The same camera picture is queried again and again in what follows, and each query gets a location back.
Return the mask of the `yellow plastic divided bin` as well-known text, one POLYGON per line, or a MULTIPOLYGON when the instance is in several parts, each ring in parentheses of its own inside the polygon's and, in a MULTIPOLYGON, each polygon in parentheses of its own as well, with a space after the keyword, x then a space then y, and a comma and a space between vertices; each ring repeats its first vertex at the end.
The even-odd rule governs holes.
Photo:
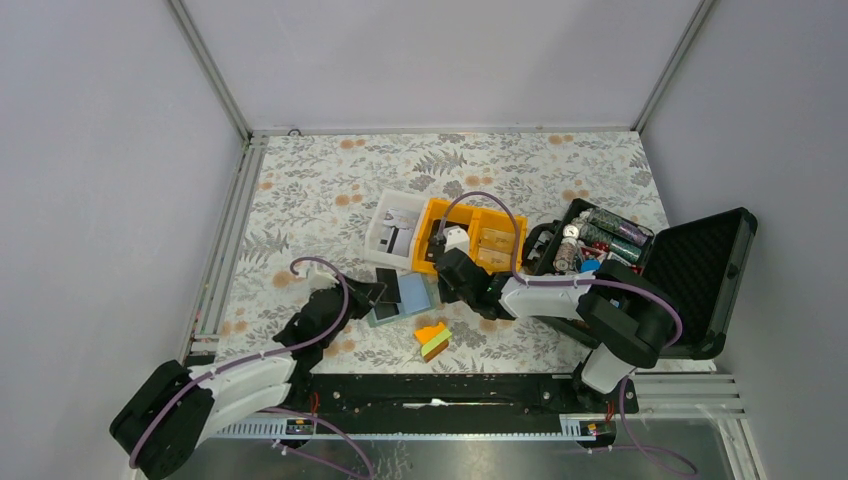
MULTIPOLYGON (((449 204, 450 202, 445 199, 429 199, 420 231, 415 239, 412 271, 424 274, 436 274, 434 268, 436 253, 430 246, 430 239, 437 233, 439 222, 449 204)), ((505 212, 460 204, 454 207, 448 214, 445 230, 453 226, 459 226, 468 233, 470 239, 468 255, 479 265, 477 263, 478 240, 482 228, 513 232, 516 236, 515 246, 518 246, 519 250, 522 250, 528 233, 528 220, 524 216, 516 216, 515 219, 518 225, 518 234, 515 233, 512 222, 505 212)))

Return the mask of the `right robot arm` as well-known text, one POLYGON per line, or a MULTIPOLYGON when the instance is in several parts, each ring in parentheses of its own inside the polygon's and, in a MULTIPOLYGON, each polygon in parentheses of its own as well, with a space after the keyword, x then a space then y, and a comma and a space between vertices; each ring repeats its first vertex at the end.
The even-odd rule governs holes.
POLYGON ((597 412, 637 369, 654 367, 683 333, 678 311, 657 288, 624 264, 609 260, 588 273, 530 276, 490 274, 459 249, 435 263, 451 301, 462 301, 489 320, 580 319, 598 346, 579 368, 575 402, 597 412))

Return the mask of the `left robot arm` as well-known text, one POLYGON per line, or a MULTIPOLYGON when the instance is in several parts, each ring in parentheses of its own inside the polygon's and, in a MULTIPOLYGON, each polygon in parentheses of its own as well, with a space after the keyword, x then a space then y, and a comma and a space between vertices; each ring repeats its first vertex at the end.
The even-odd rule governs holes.
POLYGON ((206 439, 247 416, 279 405, 301 409, 325 349, 350 320, 366 316, 385 289, 351 278, 333 283, 310 294, 267 351, 194 367, 176 360, 159 365, 112 420, 111 437, 132 467, 165 479, 206 439))

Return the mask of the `green card holder wallet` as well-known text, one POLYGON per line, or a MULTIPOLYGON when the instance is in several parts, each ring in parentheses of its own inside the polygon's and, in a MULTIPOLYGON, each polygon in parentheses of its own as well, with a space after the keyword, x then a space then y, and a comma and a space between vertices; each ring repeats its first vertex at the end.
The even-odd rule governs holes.
POLYGON ((366 316, 371 328, 377 328, 404 320, 434 309, 441 303, 435 276, 418 272, 398 275, 401 294, 400 313, 386 320, 377 320, 374 308, 366 316))

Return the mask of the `black credit card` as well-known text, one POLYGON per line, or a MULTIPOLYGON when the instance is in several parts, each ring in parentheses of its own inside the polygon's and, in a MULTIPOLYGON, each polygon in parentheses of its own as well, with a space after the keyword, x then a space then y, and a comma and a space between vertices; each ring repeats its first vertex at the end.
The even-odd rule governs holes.
POLYGON ((376 319, 382 321, 400 313, 401 294, 398 275, 394 269, 377 268, 376 280, 385 286, 374 308, 376 319))

